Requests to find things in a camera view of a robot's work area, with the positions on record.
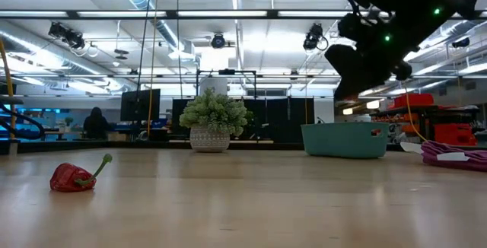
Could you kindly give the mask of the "tall red toolbox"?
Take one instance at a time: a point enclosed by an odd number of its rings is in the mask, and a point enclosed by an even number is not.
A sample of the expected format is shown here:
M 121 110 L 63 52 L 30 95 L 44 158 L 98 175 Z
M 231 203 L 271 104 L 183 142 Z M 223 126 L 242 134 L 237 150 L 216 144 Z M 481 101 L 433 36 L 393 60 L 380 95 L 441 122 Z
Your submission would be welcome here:
M 442 123 L 434 125 L 436 142 L 449 145 L 474 146 L 477 139 L 468 123 Z

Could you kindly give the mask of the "white column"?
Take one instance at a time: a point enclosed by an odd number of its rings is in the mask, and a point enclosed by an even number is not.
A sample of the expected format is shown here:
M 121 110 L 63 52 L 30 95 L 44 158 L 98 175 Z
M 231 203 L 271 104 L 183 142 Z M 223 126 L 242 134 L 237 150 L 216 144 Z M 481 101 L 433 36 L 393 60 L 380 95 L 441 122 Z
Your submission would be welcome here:
M 199 82 L 199 93 L 204 94 L 207 90 L 211 90 L 215 94 L 228 94 L 228 80 L 220 77 L 204 77 Z

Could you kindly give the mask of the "potted artificial green plant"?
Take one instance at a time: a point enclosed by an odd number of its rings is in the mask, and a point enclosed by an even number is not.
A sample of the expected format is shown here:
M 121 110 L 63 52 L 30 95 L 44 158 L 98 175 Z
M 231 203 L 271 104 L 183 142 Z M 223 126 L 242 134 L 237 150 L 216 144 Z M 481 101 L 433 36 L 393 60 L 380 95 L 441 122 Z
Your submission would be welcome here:
M 246 115 L 243 101 L 208 88 L 188 102 L 180 115 L 180 125 L 189 129 L 189 143 L 194 151 L 221 153 L 228 149 L 231 136 L 238 137 L 244 131 Z

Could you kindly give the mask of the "flat red toolbox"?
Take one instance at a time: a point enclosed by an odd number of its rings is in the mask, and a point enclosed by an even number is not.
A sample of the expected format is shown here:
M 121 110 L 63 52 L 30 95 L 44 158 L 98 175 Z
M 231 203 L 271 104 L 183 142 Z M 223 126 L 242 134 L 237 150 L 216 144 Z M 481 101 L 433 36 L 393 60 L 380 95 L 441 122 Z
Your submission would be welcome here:
M 431 94 L 401 94 L 393 98 L 388 104 L 387 109 L 393 110 L 407 107 L 426 107 L 434 104 L 434 98 Z

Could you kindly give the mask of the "small white cloth tag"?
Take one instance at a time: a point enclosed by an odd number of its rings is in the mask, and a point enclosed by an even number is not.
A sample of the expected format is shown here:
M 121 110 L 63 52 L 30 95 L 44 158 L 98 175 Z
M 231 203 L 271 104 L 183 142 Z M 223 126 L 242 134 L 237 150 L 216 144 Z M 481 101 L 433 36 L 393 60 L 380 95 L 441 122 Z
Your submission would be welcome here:
M 438 161 L 468 161 L 469 157 L 464 152 L 449 152 L 437 155 Z

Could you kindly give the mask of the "black workbench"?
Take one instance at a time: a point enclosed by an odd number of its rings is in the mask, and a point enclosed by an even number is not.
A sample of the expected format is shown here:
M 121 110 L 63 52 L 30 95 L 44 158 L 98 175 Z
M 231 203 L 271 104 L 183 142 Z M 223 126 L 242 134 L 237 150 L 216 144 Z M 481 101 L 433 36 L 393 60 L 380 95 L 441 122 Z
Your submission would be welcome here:
M 461 107 L 403 107 L 393 110 L 371 114 L 372 122 L 386 122 L 394 127 L 390 134 L 397 138 L 400 134 L 417 137 L 416 129 L 420 135 L 428 140 L 434 139 L 434 125 L 442 123 L 468 123 L 474 130 L 478 108 Z

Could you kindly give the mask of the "purple folded cloth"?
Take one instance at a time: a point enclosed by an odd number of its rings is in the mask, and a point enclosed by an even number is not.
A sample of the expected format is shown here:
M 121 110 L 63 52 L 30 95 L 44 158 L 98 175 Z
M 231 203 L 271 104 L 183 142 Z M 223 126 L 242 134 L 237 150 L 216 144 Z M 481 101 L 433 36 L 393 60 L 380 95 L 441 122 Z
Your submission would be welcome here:
M 487 172 L 487 150 L 465 150 L 436 141 L 422 143 L 422 160 L 425 164 L 461 170 Z M 438 161 L 437 155 L 449 152 L 464 152 L 468 161 Z

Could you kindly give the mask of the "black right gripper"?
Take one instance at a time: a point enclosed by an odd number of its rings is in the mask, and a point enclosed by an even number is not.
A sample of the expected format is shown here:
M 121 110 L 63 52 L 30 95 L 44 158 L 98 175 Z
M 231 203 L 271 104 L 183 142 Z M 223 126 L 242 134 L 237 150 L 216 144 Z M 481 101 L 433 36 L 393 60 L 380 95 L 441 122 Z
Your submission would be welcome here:
M 339 35 L 355 42 L 354 46 L 331 45 L 325 58 L 341 77 L 334 92 L 336 100 L 357 97 L 361 92 L 380 85 L 380 75 L 411 69 L 404 65 L 403 49 L 393 34 L 390 22 L 374 14 L 360 17 L 347 14 L 338 23 Z

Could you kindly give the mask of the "black partition panels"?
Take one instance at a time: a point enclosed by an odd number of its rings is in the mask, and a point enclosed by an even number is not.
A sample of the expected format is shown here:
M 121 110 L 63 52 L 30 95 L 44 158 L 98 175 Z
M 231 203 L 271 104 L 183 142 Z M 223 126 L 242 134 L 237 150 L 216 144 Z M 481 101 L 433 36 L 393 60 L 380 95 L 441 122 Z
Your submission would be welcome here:
M 174 131 L 177 134 L 184 134 L 188 138 L 189 129 L 180 125 L 180 115 L 188 102 L 192 100 L 173 105 Z M 289 97 L 235 100 L 243 101 L 247 108 L 247 124 L 243 128 L 242 134 L 238 137 L 231 136 L 231 140 L 269 139 L 275 143 L 301 143 L 301 125 L 310 123 L 313 116 L 314 103 L 311 99 Z

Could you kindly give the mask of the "black background monitor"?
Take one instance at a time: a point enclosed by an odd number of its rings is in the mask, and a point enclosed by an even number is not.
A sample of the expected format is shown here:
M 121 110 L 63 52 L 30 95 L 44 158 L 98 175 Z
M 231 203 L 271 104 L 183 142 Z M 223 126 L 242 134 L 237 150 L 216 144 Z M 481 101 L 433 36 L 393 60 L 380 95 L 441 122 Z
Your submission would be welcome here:
M 121 121 L 159 119 L 161 90 L 129 91 L 121 96 Z

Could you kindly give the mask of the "black overhead light bar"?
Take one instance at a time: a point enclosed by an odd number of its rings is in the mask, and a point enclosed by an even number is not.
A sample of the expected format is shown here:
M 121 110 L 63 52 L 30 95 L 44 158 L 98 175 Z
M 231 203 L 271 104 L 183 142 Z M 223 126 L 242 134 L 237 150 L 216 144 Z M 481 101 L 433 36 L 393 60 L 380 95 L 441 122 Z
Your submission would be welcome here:
M 339 20 L 348 10 L 0 10 L 0 19 L 20 20 Z

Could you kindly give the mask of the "person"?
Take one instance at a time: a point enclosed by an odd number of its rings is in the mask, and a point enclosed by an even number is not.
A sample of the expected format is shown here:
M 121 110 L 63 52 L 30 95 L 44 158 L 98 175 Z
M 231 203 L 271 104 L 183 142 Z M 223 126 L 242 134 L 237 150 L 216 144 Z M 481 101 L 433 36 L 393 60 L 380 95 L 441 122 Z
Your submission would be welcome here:
M 83 129 L 85 138 L 97 140 L 106 140 L 107 133 L 111 130 L 99 107 L 91 110 L 91 114 L 84 120 Z

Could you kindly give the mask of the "teal plastic tub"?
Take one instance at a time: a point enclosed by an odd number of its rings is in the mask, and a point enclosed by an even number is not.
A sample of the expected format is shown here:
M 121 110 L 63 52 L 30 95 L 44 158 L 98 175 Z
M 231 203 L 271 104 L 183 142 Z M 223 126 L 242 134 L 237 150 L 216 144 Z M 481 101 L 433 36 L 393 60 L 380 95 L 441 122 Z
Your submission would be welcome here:
M 301 126 L 304 150 L 312 156 L 374 159 L 387 150 L 385 122 L 330 122 Z

